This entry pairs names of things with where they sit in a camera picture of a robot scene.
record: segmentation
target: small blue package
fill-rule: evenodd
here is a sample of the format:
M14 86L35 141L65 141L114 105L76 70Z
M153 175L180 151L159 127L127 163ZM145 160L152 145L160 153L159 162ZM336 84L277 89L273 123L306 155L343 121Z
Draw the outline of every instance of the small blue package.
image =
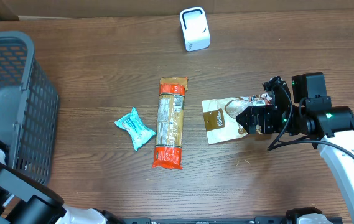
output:
M131 113L124 115L120 120L114 122L117 127L126 130L133 140L135 151L145 145L156 133L145 126L139 118L138 112L133 107Z

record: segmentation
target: orange package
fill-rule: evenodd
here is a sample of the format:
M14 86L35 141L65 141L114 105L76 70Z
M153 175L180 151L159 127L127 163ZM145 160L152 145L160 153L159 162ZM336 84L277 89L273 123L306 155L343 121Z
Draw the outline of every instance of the orange package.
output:
M182 155L182 121L188 78L161 78L157 134L152 167L180 169Z

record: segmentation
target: wooden table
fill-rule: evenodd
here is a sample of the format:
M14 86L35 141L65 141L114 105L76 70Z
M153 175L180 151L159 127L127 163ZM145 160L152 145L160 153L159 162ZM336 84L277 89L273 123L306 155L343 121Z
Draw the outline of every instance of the wooden table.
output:
M60 93L49 187L69 205L121 217L249 218L315 206L351 222L316 149L266 152L276 135L208 145L201 102L323 71L333 105L354 111L354 10L214 14L208 25L210 47L188 53L178 16L0 22L32 37ZM156 128L160 77L189 77L182 171L152 169L154 140L135 152L114 125L135 106Z

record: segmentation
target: white box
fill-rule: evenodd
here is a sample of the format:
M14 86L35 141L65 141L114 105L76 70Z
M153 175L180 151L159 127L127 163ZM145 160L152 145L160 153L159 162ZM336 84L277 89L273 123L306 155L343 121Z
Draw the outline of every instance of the white box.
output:
M210 45L206 14L201 7L183 10L179 19L187 51L204 49Z

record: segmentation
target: gray plastic basket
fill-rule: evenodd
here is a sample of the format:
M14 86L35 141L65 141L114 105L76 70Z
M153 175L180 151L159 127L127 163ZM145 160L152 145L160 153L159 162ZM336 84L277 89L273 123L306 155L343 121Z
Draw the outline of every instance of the gray plastic basket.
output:
M22 32L0 32L0 140L8 166L47 185L59 97Z

